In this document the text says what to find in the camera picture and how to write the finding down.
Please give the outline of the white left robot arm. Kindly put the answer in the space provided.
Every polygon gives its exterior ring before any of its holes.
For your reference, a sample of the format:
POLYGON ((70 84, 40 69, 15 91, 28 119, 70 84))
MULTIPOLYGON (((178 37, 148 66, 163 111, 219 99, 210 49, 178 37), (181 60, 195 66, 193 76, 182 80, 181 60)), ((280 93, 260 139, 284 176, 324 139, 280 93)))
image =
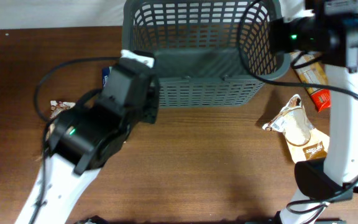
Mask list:
POLYGON ((47 120, 42 165, 17 223, 65 223, 85 189, 138 123, 157 119, 160 83, 150 52, 122 50, 103 88, 47 120))

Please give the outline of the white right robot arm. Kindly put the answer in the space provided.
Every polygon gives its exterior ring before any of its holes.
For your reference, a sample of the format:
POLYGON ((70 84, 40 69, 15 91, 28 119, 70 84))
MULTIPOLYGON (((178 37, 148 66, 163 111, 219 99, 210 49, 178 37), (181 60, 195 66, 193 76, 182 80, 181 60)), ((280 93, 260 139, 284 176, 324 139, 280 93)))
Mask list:
POLYGON ((273 50, 323 56, 331 97, 330 142, 323 159, 298 162, 297 191, 282 223, 313 223, 324 209, 358 194, 358 1, 306 1, 311 17, 272 24, 273 50))

